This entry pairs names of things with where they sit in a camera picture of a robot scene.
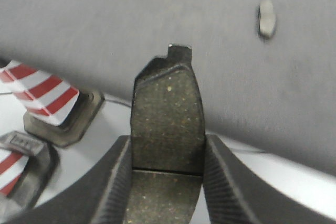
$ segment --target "red and white striped block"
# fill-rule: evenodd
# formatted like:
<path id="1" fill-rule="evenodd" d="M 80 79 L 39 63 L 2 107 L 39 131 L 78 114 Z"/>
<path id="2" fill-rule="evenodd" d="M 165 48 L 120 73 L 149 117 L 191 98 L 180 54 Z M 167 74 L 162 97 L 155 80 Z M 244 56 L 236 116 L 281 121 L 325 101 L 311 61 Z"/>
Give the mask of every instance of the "red and white striped block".
<path id="1" fill-rule="evenodd" d="M 0 193 L 7 196 L 24 171 L 29 157 L 0 149 Z"/>
<path id="2" fill-rule="evenodd" d="M 67 82 L 13 60 L 0 68 L 0 80 L 32 116 L 53 126 L 64 122 L 79 97 Z"/>

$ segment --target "gray fabric surface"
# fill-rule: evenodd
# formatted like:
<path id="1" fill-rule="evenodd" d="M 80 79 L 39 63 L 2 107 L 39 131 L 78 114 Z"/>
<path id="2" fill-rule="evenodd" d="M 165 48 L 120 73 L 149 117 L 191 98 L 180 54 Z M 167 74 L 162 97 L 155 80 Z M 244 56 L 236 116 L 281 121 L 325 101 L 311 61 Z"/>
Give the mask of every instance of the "gray fabric surface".
<path id="1" fill-rule="evenodd" d="M 336 0 L 0 0 L 0 55 L 131 99 L 170 42 L 193 46 L 207 128 L 336 175 Z"/>

